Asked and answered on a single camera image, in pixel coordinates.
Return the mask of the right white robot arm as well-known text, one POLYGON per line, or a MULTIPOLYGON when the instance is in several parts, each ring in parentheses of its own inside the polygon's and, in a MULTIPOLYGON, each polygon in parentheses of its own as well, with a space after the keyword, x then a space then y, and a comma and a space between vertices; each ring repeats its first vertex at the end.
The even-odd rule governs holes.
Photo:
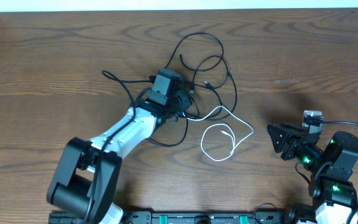
POLYGON ((357 193, 349 181, 358 160, 358 138, 353 134, 334 133, 325 150, 317 146, 322 124, 288 123, 267 125, 275 152, 284 161, 299 159, 311 172, 307 179, 312 205, 295 203, 283 219, 285 223, 357 223, 351 217, 358 205, 357 193))

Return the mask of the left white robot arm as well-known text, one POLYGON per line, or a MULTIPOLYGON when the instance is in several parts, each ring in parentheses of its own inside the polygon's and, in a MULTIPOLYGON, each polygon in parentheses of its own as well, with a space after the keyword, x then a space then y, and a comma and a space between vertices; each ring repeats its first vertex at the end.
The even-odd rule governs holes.
POLYGON ((126 115, 107 131, 88 141, 66 144, 47 191, 51 205, 63 214, 53 223, 119 223, 123 210, 113 204, 122 160, 170 118, 191 105, 185 79, 161 68, 146 98, 131 96, 126 115))

